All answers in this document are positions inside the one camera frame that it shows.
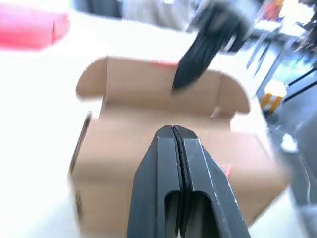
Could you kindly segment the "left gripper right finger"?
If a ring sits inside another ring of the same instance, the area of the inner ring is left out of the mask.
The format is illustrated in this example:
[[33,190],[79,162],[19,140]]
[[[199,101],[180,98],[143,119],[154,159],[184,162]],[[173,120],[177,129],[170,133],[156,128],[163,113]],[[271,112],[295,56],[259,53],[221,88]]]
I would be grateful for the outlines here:
[[175,126],[183,178],[182,238],[251,238],[227,177],[191,130]]

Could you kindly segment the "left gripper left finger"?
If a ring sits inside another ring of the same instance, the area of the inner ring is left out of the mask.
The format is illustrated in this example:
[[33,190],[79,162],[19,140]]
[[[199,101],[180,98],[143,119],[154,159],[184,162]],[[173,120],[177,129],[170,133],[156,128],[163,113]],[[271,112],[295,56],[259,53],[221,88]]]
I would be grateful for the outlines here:
[[183,182],[173,128],[160,128],[138,166],[127,224],[127,238],[176,238]]

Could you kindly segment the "brown cardboard box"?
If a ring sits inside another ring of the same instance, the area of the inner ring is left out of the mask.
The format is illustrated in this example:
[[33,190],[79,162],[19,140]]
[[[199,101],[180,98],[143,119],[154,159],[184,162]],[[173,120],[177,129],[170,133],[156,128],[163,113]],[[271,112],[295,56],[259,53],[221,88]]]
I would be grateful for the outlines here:
[[228,174],[247,225],[283,192],[290,177],[277,162],[250,78],[227,57],[172,94],[176,65],[100,58],[82,73],[76,94],[102,97],[87,115],[70,165],[80,231],[126,235],[134,173],[155,132],[165,125],[194,131]]

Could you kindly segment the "red fabric bag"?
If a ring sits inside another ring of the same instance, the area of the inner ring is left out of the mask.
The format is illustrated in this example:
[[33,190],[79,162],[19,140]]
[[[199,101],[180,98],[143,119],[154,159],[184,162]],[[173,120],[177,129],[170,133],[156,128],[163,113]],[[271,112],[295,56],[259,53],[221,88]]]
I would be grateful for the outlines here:
[[67,13],[0,3],[0,49],[39,50],[68,33]]

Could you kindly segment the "black metal frame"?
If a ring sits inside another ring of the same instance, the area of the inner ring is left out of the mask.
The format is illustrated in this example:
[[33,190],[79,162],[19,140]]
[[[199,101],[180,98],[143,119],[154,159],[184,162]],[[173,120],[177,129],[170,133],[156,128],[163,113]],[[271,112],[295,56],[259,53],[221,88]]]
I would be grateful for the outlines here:
[[254,59],[256,58],[257,53],[265,42],[268,42],[268,45],[258,60],[258,68],[261,67],[261,64],[271,44],[274,42],[281,44],[281,48],[274,61],[271,63],[265,77],[258,84],[258,86],[256,86],[256,96],[260,97],[264,94],[265,86],[267,86],[267,84],[272,80],[275,72],[283,62],[286,54],[290,52],[293,44],[302,41],[304,37],[308,36],[308,34],[308,28],[300,25],[298,22],[292,25],[283,25],[278,23],[269,23],[267,21],[260,21],[256,24],[256,28],[254,29],[251,36],[256,38],[257,41],[255,48],[246,64],[247,68],[251,66]]

